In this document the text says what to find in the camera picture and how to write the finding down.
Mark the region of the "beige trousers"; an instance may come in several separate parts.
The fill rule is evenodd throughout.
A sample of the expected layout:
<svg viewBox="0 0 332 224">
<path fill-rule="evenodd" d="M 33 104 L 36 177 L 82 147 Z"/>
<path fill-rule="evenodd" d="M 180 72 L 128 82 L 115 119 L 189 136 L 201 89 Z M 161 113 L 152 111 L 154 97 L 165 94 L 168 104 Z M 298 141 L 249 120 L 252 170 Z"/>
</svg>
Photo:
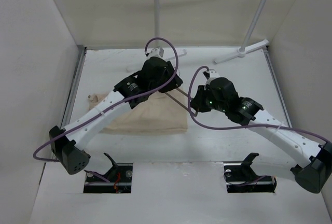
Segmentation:
<svg viewBox="0 0 332 224">
<path fill-rule="evenodd" d="M 187 99 L 179 95 L 184 104 Z M 165 93 L 156 92 L 147 101 L 122 114 L 102 129 L 101 133 L 120 135 L 170 135 L 188 129 L 187 111 Z"/>
</svg>

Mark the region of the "grey wire hanger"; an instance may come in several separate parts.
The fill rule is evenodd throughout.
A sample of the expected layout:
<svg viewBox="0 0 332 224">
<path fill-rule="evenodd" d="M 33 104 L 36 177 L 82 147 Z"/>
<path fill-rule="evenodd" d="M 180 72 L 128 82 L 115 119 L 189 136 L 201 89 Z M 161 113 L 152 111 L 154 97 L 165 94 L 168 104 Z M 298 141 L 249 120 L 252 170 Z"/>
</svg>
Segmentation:
<svg viewBox="0 0 332 224">
<path fill-rule="evenodd" d="M 190 112 L 188 106 L 184 104 L 183 100 L 181 100 L 181 97 L 179 96 L 181 94 L 185 97 L 185 99 L 188 98 L 187 93 L 184 92 L 182 89 L 177 88 L 177 89 L 174 89 L 174 92 L 166 92 L 165 94 L 170 99 L 172 99 L 176 104 L 178 104 L 180 107 L 182 107 L 185 111 L 187 111 L 188 113 Z"/>
</svg>

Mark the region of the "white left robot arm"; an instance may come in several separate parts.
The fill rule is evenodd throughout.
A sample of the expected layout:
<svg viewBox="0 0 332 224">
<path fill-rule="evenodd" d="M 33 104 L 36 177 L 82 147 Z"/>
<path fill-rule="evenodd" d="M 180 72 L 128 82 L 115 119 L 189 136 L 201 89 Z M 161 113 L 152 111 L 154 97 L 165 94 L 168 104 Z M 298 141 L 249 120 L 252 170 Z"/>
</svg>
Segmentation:
<svg viewBox="0 0 332 224">
<path fill-rule="evenodd" d="M 84 170 L 91 156 L 86 146 L 103 128 L 117 117 L 148 100 L 155 92 L 165 93 L 177 89 L 183 81 L 177 75 L 178 65 L 162 58 L 147 59 L 141 70 L 124 78 L 95 107 L 77 121 L 49 131 L 51 151 L 68 174 Z"/>
</svg>

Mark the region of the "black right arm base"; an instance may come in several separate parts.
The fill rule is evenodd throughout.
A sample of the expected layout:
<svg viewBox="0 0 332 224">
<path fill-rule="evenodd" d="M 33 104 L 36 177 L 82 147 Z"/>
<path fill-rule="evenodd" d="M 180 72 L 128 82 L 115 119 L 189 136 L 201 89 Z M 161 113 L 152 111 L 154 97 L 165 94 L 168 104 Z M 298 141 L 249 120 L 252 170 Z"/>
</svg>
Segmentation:
<svg viewBox="0 0 332 224">
<path fill-rule="evenodd" d="M 251 165 L 258 153 L 250 153 L 243 161 L 224 162 L 223 178 L 228 193 L 274 193 L 276 178 L 257 175 Z"/>
</svg>

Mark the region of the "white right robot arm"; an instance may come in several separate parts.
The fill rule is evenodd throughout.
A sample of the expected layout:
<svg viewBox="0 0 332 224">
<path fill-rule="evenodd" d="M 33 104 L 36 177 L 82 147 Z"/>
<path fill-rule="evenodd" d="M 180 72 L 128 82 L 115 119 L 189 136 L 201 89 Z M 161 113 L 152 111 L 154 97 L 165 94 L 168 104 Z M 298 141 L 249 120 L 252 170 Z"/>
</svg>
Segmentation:
<svg viewBox="0 0 332 224">
<path fill-rule="evenodd" d="M 331 142 L 319 144 L 275 119 L 261 104 L 238 95 L 233 83 L 224 77 L 209 78 L 199 85 L 188 106 L 199 113 L 219 111 L 236 128 L 247 128 L 264 137 L 292 158 L 282 163 L 286 175 L 310 193 L 319 193 L 331 176 Z"/>
</svg>

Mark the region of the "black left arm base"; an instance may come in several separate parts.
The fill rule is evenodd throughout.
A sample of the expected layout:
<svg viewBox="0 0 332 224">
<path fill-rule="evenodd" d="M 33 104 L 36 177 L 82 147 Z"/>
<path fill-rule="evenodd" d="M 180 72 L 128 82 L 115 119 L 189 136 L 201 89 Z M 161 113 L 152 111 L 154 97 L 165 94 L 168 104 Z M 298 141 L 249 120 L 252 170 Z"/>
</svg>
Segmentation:
<svg viewBox="0 0 332 224">
<path fill-rule="evenodd" d="M 97 172 L 91 173 L 90 177 L 87 175 L 83 193 L 131 193 L 133 163 L 116 163 L 109 154 L 104 155 L 112 163 L 112 167 L 104 175 Z"/>
</svg>

